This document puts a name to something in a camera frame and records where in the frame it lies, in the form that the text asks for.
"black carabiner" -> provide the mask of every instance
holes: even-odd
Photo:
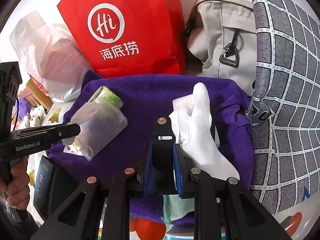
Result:
[[[239,29],[235,29],[235,33],[233,35],[232,42],[223,48],[223,52],[219,58],[219,61],[222,64],[225,64],[225,65],[228,65],[231,67],[238,67],[239,66],[239,51],[236,48],[236,42],[238,40],[238,35],[239,35]],[[233,55],[236,56],[235,60],[228,59],[228,57],[231,57]]]

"metal bolt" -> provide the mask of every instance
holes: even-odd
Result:
[[[134,169],[133,169],[133,168],[126,168],[126,169],[124,170],[124,173],[125,173],[125,174],[128,174],[128,175],[133,174],[133,173],[134,173]]]
[[[238,182],[239,181],[237,178],[234,178],[234,177],[229,178],[229,183],[232,185],[236,185],[236,184],[238,184]]]
[[[93,184],[93,183],[95,183],[96,181],[97,181],[97,178],[94,177],[94,176],[89,177],[89,178],[87,179],[87,182],[88,182],[89,184]]]
[[[199,169],[199,168],[192,168],[192,169],[191,169],[191,172],[192,172],[192,174],[200,174],[201,169]]]
[[[167,122],[167,119],[165,119],[164,117],[160,117],[159,119],[158,119],[158,123],[159,124],[165,124]]]

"blue gripper pad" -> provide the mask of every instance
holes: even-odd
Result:
[[[143,194],[146,196],[152,189],[152,145],[149,147],[143,174]]]
[[[182,197],[182,174],[181,174],[180,165],[179,165],[178,153],[175,145],[173,146],[172,153],[173,153],[173,168],[174,168],[176,189],[179,194],[179,197]]]

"red paper bag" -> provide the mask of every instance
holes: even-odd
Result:
[[[179,0],[61,0],[58,9],[105,78],[184,70]]]

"purple cloth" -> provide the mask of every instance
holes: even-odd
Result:
[[[149,142],[154,119],[173,111],[172,101],[192,94],[196,83],[202,82],[209,92],[211,109],[215,109],[216,126],[220,139],[220,152],[235,166],[241,182],[249,188],[254,166],[254,153],[250,139],[249,121],[239,113],[247,108],[250,99],[231,80],[184,75],[137,75],[102,79],[92,71],[86,74],[82,92],[71,109],[65,113],[69,122],[76,111],[100,87],[106,86],[124,102],[122,111],[128,126],[112,140],[91,162],[84,157],[63,153],[62,142],[47,150],[48,157],[68,171],[78,181],[89,176],[103,178],[130,166],[134,157],[141,156]],[[131,201],[130,212],[137,217],[161,222],[163,197],[149,195],[146,199]],[[193,217],[174,221],[174,224],[192,224]]]
[[[18,98],[19,100],[19,113],[18,120],[22,120],[27,113],[31,112],[32,105],[25,98]]]

